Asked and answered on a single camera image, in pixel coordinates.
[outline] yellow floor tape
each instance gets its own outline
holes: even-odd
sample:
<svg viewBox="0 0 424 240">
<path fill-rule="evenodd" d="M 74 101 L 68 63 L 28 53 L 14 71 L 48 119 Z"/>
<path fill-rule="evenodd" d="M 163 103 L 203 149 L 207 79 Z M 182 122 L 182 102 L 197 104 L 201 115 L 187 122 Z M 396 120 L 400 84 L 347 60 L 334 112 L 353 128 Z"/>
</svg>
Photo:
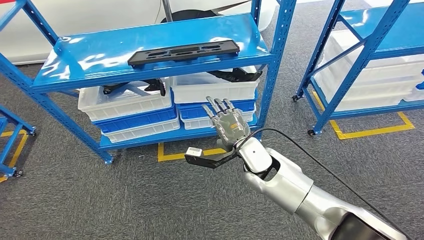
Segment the yellow floor tape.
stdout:
<svg viewBox="0 0 424 240">
<path fill-rule="evenodd" d="M 203 154 L 205 156 L 215 155 L 215 154 L 224 154 L 224 153 L 226 153 L 226 151 L 222 148 L 214 148 L 214 149 L 208 149 L 203 151 Z M 164 143 L 160 142 L 159 145 L 157 146 L 157 161 L 158 162 L 180 160 L 180 159 L 184 159 L 184 152 L 164 155 Z"/>
<path fill-rule="evenodd" d="M 320 101 L 318 94 L 315 91 L 313 91 L 312 93 L 313 93 L 313 96 L 315 97 L 316 101 L 318 102 L 318 105 L 324 111 L 325 110 L 324 105 Z M 363 131 L 343 133 L 335 120 L 330 120 L 329 123 L 332 126 L 332 128 L 334 129 L 335 133 L 337 134 L 338 139 L 340 139 L 340 140 L 361 138 L 361 137 L 378 135 L 378 134 L 388 134 L 388 133 L 400 132 L 400 131 L 405 131 L 405 130 L 410 130 L 410 129 L 415 128 L 415 126 L 411 123 L 411 121 L 407 118 L 407 116 L 403 112 L 400 111 L 397 114 L 402 119 L 402 121 L 405 123 L 404 125 L 388 126 L 388 127 L 382 127 L 382 128 L 377 128 L 377 129 L 371 129 L 371 130 L 363 130 Z"/>
<path fill-rule="evenodd" d="M 3 132 L 0 137 L 10 137 L 13 134 L 13 131 Z M 19 145 L 16 148 L 16 151 L 14 152 L 12 159 L 10 160 L 8 167 L 13 168 L 18 161 L 19 155 L 22 153 L 22 149 L 24 149 L 25 143 L 28 139 L 27 131 L 21 130 L 19 131 L 19 134 L 23 134 L 22 139 L 19 142 Z M 0 183 L 6 181 L 8 178 L 6 176 L 0 177 Z"/>
</svg>

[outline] shelf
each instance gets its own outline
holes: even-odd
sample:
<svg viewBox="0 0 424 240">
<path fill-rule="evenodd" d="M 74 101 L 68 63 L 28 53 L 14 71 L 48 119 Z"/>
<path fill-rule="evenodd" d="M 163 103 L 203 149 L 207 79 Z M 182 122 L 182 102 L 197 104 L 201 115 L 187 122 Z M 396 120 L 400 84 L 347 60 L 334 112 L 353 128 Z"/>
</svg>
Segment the shelf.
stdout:
<svg viewBox="0 0 424 240">
<path fill-rule="evenodd" d="M 256 126 L 257 122 L 258 122 L 258 118 L 254 114 L 253 120 L 248 123 L 252 131 L 258 128 Z M 163 142 L 172 142 L 172 141 L 195 139 L 195 138 L 204 138 L 204 137 L 211 137 L 211 136 L 217 135 L 215 128 L 212 128 L 212 127 L 185 130 L 184 123 L 182 121 L 180 121 L 180 125 L 181 125 L 181 128 L 178 130 L 168 131 L 164 133 L 144 136 L 144 137 L 140 137 L 136 139 L 120 141 L 115 143 L 112 143 L 107 136 L 102 135 L 100 138 L 99 148 L 103 150 L 126 149 L 126 148 L 149 145 L 149 144 L 157 144 L 157 143 L 163 143 Z"/>
<path fill-rule="evenodd" d="M 340 20 L 357 37 L 366 38 L 379 24 L 388 7 L 340 13 Z M 424 2 L 408 4 L 375 51 L 373 58 L 424 54 Z"/>
<path fill-rule="evenodd" d="M 240 47 L 238 56 L 148 63 L 138 69 L 127 63 L 140 50 L 228 39 Z M 249 13 L 217 16 L 61 37 L 31 87 L 36 92 L 55 92 L 261 65 L 272 60 Z"/>
</svg>

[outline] black plastic tray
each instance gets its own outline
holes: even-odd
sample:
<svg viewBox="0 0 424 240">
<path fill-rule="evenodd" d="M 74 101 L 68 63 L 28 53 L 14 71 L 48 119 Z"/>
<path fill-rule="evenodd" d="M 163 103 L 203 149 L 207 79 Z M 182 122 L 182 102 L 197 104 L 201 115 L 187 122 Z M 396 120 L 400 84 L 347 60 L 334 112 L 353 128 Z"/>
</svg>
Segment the black plastic tray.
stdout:
<svg viewBox="0 0 424 240">
<path fill-rule="evenodd" d="M 165 61 L 182 61 L 204 56 L 235 54 L 240 52 L 233 40 L 196 43 L 182 46 L 164 47 L 135 52 L 128 60 L 132 67 Z"/>
</svg>

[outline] blue plastic bin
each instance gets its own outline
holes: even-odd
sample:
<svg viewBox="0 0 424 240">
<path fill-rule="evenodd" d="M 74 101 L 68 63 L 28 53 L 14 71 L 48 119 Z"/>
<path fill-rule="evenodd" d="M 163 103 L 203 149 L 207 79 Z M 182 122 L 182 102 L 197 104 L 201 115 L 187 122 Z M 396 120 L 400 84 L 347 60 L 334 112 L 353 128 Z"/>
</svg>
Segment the blue plastic bin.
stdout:
<svg viewBox="0 0 424 240">
<path fill-rule="evenodd" d="M 124 129 L 164 122 L 175 118 L 177 118 L 177 109 L 175 108 L 175 104 L 172 103 L 171 107 L 168 108 L 93 121 L 92 123 L 100 128 L 104 134 L 107 134 Z"/>
<path fill-rule="evenodd" d="M 254 99 L 231 101 L 235 108 L 243 112 L 251 112 L 255 110 L 255 103 L 258 99 L 258 90 L 254 91 Z M 206 111 L 203 109 L 202 104 L 206 104 L 210 109 L 212 106 L 209 102 L 197 103 L 181 103 L 176 104 L 176 108 L 181 113 L 182 119 L 196 119 L 207 117 Z"/>
</svg>

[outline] white crate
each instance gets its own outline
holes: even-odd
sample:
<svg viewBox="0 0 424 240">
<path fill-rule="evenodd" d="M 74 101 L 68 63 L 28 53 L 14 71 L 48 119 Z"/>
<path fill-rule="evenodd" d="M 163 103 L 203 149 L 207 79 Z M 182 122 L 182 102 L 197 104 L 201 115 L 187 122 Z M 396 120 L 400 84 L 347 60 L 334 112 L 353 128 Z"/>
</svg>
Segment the white crate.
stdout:
<svg viewBox="0 0 424 240">
<path fill-rule="evenodd" d="M 144 91 L 149 84 L 143 81 L 130 82 L 108 95 L 103 94 L 101 86 L 82 88 L 78 109 L 94 122 L 169 108 L 172 105 L 169 79 L 164 78 L 163 82 L 165 96 L 161 96 L 160 91 Z"/>
<path fill-rule="evenodd" d="M 172 120 L 157 122 L 153 124 L 127 128 L 120 131 L 101 133 L 110 139 L 110 142 L 117 143 L 131 139 L 137 139 L 154 134 L 161 134 L 180 129 L 180 119 L 177 117 Z"/>
<path fill-rule="evenodd" d="M 404 94 L 350 100 L 343 99 L 335 109 L 335 112 L 395 106 L 401 102 L 403 96 Z"/>
<path fill-rule="evenodd" d="M 333 31 L 323 50 L 325 58 L 333 59 L 358 42 L 349 30 Z M 359 47 L 329 66 L 336 79 L 342 81 L 346 77 L 362 48 L 363 46 Z M 416 76 L 421 73 L 423 66 L 424 54 L 371 60 L 355 82 L 374 84 L 374 81 L 384 81 L 388 78 Z"/>
<path fill-rule="evenodd" d="M 243 119 L 246 122 L 251 122 L 251 121 L 253 121 L 253 114 L 255 114 L 255 111 L 256 111 L 256 106 L 255 106 L 255 110 L 242 112 L 241 115 L 243 116 Z M 182 119 L 181 118 L 181 121 L 184 123 L 184 128 L 186 130 L 211 128 L 212 127 L 212 121 L 208 116 L 190 118 L 190 119 Z"/>
<path fill-rule="evenodd" d="M 255 73 L 255 66 L 243 67 L 248 73 Z M 259 79 L 249 82 L 229 82 L 207 72 L 172 77 L 171 88 L 176 104 L 203 103 L 206 96 L 218 99 L 246 100 L 255 98 Z"/>
<path fill-rule="evenodd" d="M 407 102 L 424 100 L 424 89 L 418 89 L 414 87 L 412 92 L 405 96 L 403 100 Z"/>
<path fill-rule="evenodd" d="M 341 81 L 339 81 L 333 72 L 328 68 L 324 68 L 317 72 L 314 76 L 316 83 L 321 88 L 327 102 L 333 99 L 334 94 L 339 89 Z M 370 82 L 374 84 L 357 84 L 355 81 L 347 91 L 343 101 L 355 99 L 379 98 L 391 96 L 407 96 L 411 93 L 413 87 L 424 82 L 423 75 L 395 77 L 385 79 L 385 81 Z"/>
</svg>

